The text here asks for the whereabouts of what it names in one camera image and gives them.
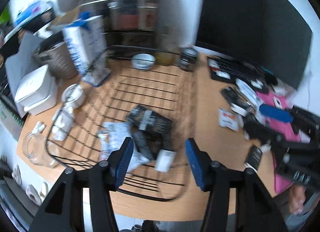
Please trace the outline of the person's right hand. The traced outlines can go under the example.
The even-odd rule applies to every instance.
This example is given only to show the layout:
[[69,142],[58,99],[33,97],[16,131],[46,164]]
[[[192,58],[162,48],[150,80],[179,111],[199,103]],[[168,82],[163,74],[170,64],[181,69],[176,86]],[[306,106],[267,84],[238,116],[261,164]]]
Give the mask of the person's right hand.
[[289,192],[289,212],[293,215],[301,214],[305,202],[305,188],[293,185]]

